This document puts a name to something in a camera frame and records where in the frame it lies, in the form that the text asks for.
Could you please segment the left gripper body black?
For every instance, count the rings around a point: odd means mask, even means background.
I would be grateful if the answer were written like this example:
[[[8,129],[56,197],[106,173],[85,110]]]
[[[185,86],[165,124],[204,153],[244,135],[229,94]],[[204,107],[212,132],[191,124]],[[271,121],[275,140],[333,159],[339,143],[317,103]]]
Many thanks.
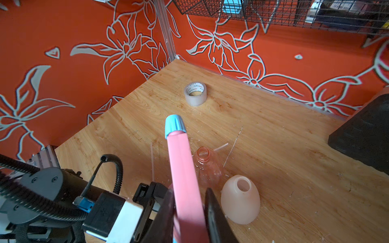
[[[158,213],[168,188],[162,183],[151,182],[150,185],[140,183],[132,200],[143,207],[132,240],[142,240],[153,223],[152,212]]]

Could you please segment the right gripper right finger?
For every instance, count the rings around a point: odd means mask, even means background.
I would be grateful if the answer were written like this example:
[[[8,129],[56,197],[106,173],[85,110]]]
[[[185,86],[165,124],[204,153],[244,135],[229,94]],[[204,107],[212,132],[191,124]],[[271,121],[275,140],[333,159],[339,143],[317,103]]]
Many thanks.
[[[206,189],[204,213],[211,243],[239,243],[211,188]]]

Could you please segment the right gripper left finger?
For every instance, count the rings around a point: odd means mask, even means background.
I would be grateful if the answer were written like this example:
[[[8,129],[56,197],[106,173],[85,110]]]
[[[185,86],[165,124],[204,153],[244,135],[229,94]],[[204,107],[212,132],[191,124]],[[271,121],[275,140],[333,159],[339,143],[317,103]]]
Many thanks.
[[[142,243],[172,243],[175,215],[173,189],[168,189],[155,220],[142,239]]]

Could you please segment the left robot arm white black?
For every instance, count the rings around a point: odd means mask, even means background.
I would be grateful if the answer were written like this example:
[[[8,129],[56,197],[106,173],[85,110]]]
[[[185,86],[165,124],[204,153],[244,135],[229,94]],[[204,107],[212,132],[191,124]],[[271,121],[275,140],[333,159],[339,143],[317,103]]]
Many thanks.
[[[174,201],[161,183],[140,184],[133,198],[120,196],[123,164],[106,154],[101,164],[114,163],[112,191],[93,186],[72,170],[38,167],[1,156],[1,165],[21,172],[21,179],[1,174],[1,212],[18,243],[83,243],[89,234],[107,243],[157,243],[173,239]]]

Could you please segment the pink blue spray nozzle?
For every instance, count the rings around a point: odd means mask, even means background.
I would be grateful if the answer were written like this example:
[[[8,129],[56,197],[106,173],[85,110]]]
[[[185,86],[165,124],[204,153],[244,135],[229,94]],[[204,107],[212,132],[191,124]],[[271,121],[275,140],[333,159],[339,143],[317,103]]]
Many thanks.
[[[208,243],[205,214],[190,143],[183,119],[170,115],[165,121],[169,162],[182,243]]]

